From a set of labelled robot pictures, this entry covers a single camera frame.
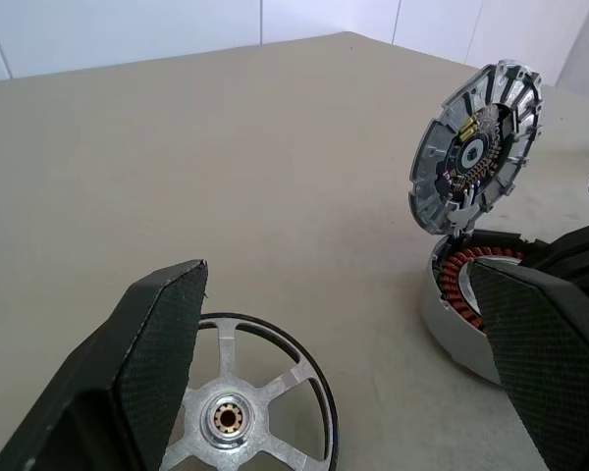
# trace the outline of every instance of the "motor cover plate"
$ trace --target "motor cover plate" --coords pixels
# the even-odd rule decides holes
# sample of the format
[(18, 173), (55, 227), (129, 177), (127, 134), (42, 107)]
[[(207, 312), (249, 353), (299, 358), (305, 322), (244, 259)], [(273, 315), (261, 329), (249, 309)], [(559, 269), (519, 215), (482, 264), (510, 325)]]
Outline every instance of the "motor cover plate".
[(514, 189), (541, 134), (541, 76), (515, 61), (488, 65), (454, 93), (423, 135), (408, 200), (430, 234), (459, 235)]

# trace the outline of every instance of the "silver metal part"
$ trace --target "silver metal part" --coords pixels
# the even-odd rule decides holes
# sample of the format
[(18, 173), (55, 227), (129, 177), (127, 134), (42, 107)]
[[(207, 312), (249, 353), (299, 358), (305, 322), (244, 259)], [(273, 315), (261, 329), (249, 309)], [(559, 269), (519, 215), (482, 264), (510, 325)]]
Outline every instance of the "silver metal part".
[[(510, 195), (512, 181), (525, 166), (532, 142), (541, 134), (540, 86), (539, 74), (518, 62), (501, 61), (497, 66), (486, 66), (443, 104), (441, 116), (430, 123), (421, 139), (410, 171), (413, 188), (409, 204), (419, 226), (430, 234), (459, 235), (472, 230), (475, 221), (503, 195)], [(446, 161), (453, 142), (466, 133), (476, 113), (490, 105), (511, 111), (509, 146), (498, 157), (497, 172), (484, 170), (489, 177), (483, 179), (484, 186), (476, 187), (470, 207), (461, 207), (461, 201), (442, 196), (435, 188), (437, 165)], [(484, 151), (480, 149), (483, 144), (477, 142), (467, 144), (460, 156), (466, 167), (475, 165), (474, 156)]]
[[(272, 400), (306, 380), (321, 383), (314, 367), (296, 345), (281, 333), (250, 320), (209, 318), (201, 320), (201, 324), (203, 328), (218, 329), (219, 376), (199, 390), (186, 390), (182, 401), (186, 410), (184, 435), (168, 446), (160, 471), (169, 471), (190, 456), (196, 456), (219, 471), (236, 471), (260, 451), (273, 455), (294, 471), (330, 470), (331, 456), (317, 461), (278, 439), (269, 430), (268, 405)], [(250, 332), (265, 334), (265, 339), (279, 339), (281, 344), (291, 348), (291, 352), (298, 352), (298, 363), (263, 388), (258, 389), (242, 380), (236, 376), (236, 329), (241, 325), (252, 327)], [(328, 396), (323, 388), (318, 391), (321, 392), (321, 410), (326, 411), (323, 419), (329, 428), (326, 449), (332, 450), (336, 424), (327, 412), (331, 410)], [(229, 411), (240, 412), (237, 426), (230, 425), (238, 423), (232, 422), (231, 417), (223, 422), (222, 412)]]
[[(521, 260), (514, 257), (506, 257), (505, 255), (483, 255), (477, 258), (488, 258), (489, 260), (497, 260), (500, 262), (510, 263), (512, 265), (518, 265)], [(460, 288), (460, 294), (464, 297), (464, 300), (469, 304), (469, 307), (475, 311), (476, 314), (480, 315), (480, 308), (478, 307), (478, 300), (475, 298), (473, 288), (471, 287), (471, 281), (469, 280), (469, 273), (467, 268), (468, 263), (465, 263), (460, 267), (458, 273), (458, 287)]]
[(487, 336), (465, 321), (443, 299), (443, 294), (436, 283), (432, 262), (438, 260), (448, 240), (448, 237), (444, 237), (434, 246), (425, 269), (422, 292), (423, 320), (438, 343), (456, 363), (467, 367), (486, 380), (499, 384), (500, 375), (495, 367)]

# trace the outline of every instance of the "black rubber ring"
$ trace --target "black rubber ring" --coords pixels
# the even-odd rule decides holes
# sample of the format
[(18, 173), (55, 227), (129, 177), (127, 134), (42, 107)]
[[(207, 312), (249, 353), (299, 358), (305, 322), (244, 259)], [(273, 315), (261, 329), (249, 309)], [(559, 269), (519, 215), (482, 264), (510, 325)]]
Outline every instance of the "black rubber ring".
[[(261, 319), (257, 319), (256, 317), (246, 316), (244, 314), (236, 314), (236, 313), (232, 313), (232, 312), (215, 312), (215, 313), (210, 313), (210, 314), (201, 314), (200, 321), (198, 323), (198, 329), (203, 330), (203, 329), (210, 329), (210, 328), (216, 327), (215, 325), (210, 325), (209, 323), (204, 323), (204, 321), (209, 321), (210, 319), (218, 319), (218, 318), (240, 319), (241, 321), (252, 322), (254, 324), (259, 324), (260, 326), (270, 329), (270, 330), (276, 332), (277, 334), (279, 334), (280, 336), (284, 337), (290, 343), (292, 343), (294, 345), (294, 347), (296, 347), (298, 349), (298, 351), (303, 354), (305, 359), (307, 361), (309, 361), (310, 365), (312, 366), (312, 368), (316, 372), (316, 374), (321, 382), (321, 387), (323, 388), (323, 392), (319, 391), (318, 385), (316, 384), (316, 382), (310, 381), (310, 385), (312, 385), (312, 388), (314, 389), (314, 393), (316, 394), (316, 398), (319, 402), (319, 405), (321, 406), (321, 412), (323, 413), (323, 423), (325, 426), (325, 434), (326, 434), (326, 440), (325, 440), (326, 450), (325, 450), (325, 452), (326, 452), (326, 456), (330, 456), (329, 471), (336, 471), (336, 467), (338, 465), (338, 451), (339, 451), (338, 410), (336, 408), (336, 403), (334, 402), (334, 397), (332, 396), (332, 391), (330, 390), (330, 385), (327, 383), (327, 379), (325, 378), (325, 375), (323, 375), (321, 368), (318, 366), (318, 364), (316, 363), (316, 361), (314, 360), (312, 355), (303, 347), (303, 345), (301, 345), (298, 341), (296, 341), (291, 335), (282, 331), (279, 327), (274, 326), (270, 322), (266, 322)], [(290, 346), (287, 345), (286, 343), (283, 343), (278, 337), (270, 336), (265, 331), (253, 329), (252, 326), (244, 325), (244, 324), (240, 324), (237, 327), (237, 330), (243, 331), (243, 332), (249, 332), (250, 334), (255, 334), (259, 337), (262, 337), (265, 340), (270, 341), (274, 345), (278, 346), (281, 350), (283, 350), (295, 362), (298, 361), (298, 355), (295, 352), (291, 351)], [(327, 402), (329, 403), (329, 407), (330, 407), (329, 416), (332, 418), (332, 423), (334, 424), (334, 433), (332, 435), (333, 445), (332, 445), (332, 450), (330, 453), (327, 452), (328, 451), (327, 444), (329, 443), (329, 440), (327, 440), (327, 438), (329, 438), (329, 424), (327, 423), (328, 411), (325, 410), (325, 401), (323, 400), (322, 393), (325, 393), (325, 396), (327, 397)]]

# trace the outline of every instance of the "spoked wheel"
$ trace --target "spoked wheel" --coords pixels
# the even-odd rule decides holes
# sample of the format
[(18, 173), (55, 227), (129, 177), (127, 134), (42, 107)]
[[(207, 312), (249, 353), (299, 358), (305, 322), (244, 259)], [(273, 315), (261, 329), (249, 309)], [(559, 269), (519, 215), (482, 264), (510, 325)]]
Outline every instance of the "spoked wheel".
[[(338, 460), (338, 416), (330, 388), (312, 356), (295, 339), (268, 322), (241, 314), (201, 316), (198, 329), (218, 329), (218, 378), (187, 389), (182, 438), (166, 449), (160, 471), (194, 456), (219, 471), (236, 471), (259, 452), (294, 471), (334, 471)], [(281, 348), (296, 365), (262, 388), (236, 375), (236, 330), (262, 337)], [(271, 401), (310, 381), (325, 428), (324, 459), (318, 461), (278, 439), (269, 430)]]

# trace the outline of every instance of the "copper winding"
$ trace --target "copper winding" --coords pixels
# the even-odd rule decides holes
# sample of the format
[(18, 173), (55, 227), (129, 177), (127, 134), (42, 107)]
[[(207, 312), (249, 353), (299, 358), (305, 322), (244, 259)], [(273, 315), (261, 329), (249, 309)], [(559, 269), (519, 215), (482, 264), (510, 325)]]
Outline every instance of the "copper winding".
[(509, 248), (499, 247), (467, 247), (451, 255), (444, 263), (439, 283), (445, 300), (450, 302), (452, 308), (469, 324), (479, 331), (483, 330), (482, 318), (465, 302), (460, 293), (458, 275), (460, 268), (472, 258), (485, 255), (503, 255), (506, 257), (523, 258), (522, 252), (513, 252)]

